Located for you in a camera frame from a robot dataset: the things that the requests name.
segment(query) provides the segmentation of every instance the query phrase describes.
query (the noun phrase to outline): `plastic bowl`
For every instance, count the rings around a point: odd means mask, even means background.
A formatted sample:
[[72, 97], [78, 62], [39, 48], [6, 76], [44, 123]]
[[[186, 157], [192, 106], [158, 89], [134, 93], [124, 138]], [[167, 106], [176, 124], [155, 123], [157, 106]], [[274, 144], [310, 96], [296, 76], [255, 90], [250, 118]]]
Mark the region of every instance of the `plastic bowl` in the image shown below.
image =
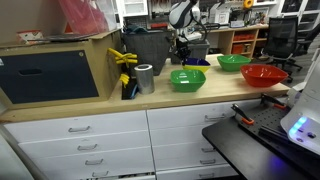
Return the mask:
[[240, 69], [247, 83], [254, 87], [270, 87], [288, 77], [286, 72], [271, 65], [248, 64]]
[[240, 67], [250, 63], [250, 59], [238, 54], [231, 54], [217, 57], [220, 66], [224, 71], [239, 71]]
[[183, 69], [197, 69], [205, 73], [210, 68], [210, 63], [204, 59], [188, 58]]
[[206, 77], [200, 70], [174, 70], [170, 80], [176, 91], [196, 92], [206, 82]]

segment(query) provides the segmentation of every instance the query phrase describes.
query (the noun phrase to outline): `cardboard box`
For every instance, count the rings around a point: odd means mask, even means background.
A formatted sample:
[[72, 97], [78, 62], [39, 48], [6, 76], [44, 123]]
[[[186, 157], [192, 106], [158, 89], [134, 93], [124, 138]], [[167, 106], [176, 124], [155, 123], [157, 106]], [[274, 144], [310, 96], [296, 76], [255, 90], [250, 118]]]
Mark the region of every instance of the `cardboard box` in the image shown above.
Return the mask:
[[115, 30], [76, 42], [0, 45], [0, 102], [19, 109], [108, 100], [120, 67], [107, 48], [120, 44]]

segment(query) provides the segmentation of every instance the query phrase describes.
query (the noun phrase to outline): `white drawer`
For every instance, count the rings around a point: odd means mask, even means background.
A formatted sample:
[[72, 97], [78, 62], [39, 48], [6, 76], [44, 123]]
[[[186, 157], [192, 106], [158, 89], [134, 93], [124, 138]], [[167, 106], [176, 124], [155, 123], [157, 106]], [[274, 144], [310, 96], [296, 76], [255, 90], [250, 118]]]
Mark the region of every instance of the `white drawer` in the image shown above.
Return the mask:
[[154, 130], [201, 124], [210, 125], [233, 116], [235, 114], [231, 109], [233, 103], [254, 107], [259, 102], [260, 100], [246, 100], [147, 110], [149, 127]]
[[19, 146], [30, 158], [43, 158], [146, 147], [150, 146], [150, 138], [148, 131], [138, 131], [72, 139], [19, 143]]
[[157, 172], [157, 180], [211, 179], [237, 175], [228, 164]]
[[6, 124], [18, 142], [148, 130], [145, 111]]
[[227, 163], [207, 142], [154, 146], [152, 150], [157, 171]]
[[202, 136], [202, 129], [207, 126], [209, 125], [151, 130], [151, 143], [152, 146], [161, 146], [189, 142], [206, 142], [207, 140]]
[[154, 172], [151, 147], [32, 161], [49, 179], [86, 179]]

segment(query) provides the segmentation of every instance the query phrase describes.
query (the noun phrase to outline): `clamp handle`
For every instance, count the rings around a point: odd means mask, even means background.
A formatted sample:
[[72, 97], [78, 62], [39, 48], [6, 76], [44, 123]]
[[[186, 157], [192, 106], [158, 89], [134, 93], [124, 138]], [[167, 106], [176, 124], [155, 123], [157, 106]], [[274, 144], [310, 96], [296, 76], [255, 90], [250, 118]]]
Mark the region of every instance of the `clamp handle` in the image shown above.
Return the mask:
[[232, 104], [231, 109], [233, 109], [237, 114], [242, 116], [241, 121], [247, 125], [253, 125], [254, 120], [247, 116], [237, 104]]
[[264, 93], [261, 94], [261, 103], [264, 103], [265, 101], [271, 102], [274, 104], [275, 107], [280, 108], [280, 109], [285, 109], [286, 105], [279, 100], [277, 100], [274, 97], [268, 96]]

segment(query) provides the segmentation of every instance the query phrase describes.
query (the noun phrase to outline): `yellow clamp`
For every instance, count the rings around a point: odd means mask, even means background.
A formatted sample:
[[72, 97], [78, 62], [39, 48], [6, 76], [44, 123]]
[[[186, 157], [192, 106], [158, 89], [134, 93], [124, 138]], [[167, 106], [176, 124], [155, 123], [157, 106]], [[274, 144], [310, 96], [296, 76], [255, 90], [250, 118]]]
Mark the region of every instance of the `yellow clamp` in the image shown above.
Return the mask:
[[128, 75], [121, 74], [119, 80], [122, 81], [123, 86], [126, 87], [126, 85], [129, 83], [129, 79], [130, 79], [130, 77]]
[[135, 64], [138, 63], [138, 60], [137, 60], [138, 56], [136, 54], [132, 54], [132, 53], [121, 54], [112, 48], [108, 48], [108, 51], [116, 56], [115, 60], [117, 64], [126, 63], [127, 68], [129, 68], [129, 63], [135, 63]]

